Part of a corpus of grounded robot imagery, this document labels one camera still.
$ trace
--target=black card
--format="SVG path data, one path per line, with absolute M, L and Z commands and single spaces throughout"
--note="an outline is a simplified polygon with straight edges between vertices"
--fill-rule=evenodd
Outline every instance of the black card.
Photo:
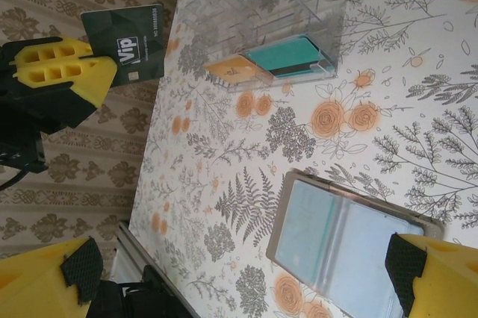
M 112 87 L 164 76 L 161 4 L 85 12 L 81 21 L 93 54 L 117 63 Z

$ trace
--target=patterned wallpaper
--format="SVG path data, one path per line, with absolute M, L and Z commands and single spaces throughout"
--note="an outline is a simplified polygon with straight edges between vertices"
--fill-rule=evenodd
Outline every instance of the patterned wallpaper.
M 170 32 L 176 0 L 0 0 L 0 44 L 65 35 L 86 40 L 86 10 L 162 3 Z M 117 87 L 77 129 L 43 136 L 48 171 L 0 193 L 0 258 L 90 235 L 108 274 L 118 222 L 128 219 L 157 81 Z M 15 170 L 0 166 L 0 182 Z

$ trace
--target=floral tablecloth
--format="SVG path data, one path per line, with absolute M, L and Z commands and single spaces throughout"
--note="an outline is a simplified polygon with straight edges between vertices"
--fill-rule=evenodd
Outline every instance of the floral tablecloth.
M 347 3 L 337 78 L 234 95 L 208 82 L 189 1 L 130 229 L 201 317 L 342 317 L 264 256 L 293 168 L 478 247 L 478 0 L 323 0 Z

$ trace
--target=black foam pad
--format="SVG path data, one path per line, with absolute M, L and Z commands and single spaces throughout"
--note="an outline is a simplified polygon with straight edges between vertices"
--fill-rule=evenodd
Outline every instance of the black foam pad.
M 103 271 L 103 259 L 96 241 L 90 237 L 60 266 L 67 287 L 76 285 L 78 303 L 94 300 Z
M 421 277 L 425 263 L 425 251 L 404 240 L 398 234 L 392 234 L 385 258 L 385 268 L 406 317 L 410 315 L 415 301 L 413 280 L 415 277 Z

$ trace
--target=clear plastic card holder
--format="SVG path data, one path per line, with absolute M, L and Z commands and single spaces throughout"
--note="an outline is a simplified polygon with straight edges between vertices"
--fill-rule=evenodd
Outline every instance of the clear plastic card holder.
M 340 14 L 329 15 L 339 13 L 333 7 L 330 3 L 321 4 L 320 0 L 193 0 L 185 6 L 184 22 L 201 36 L 196 46 L 208 53 L 210 61 L 231 54 L 246 55 L 251 49 L 298 35 L 306 36 L 317 47 L 321 60 L 310 65 L 306 74 L 274 76 L 272 83 L 259 78 L 239 84 L 220 78 L 213 80 L 228 92 L 240 92 L 334 78 L 340 46 L 340 28 L 336 23 L 341 18 Z M 329 30 L 330 24 L 335 26 L 333 32 Z

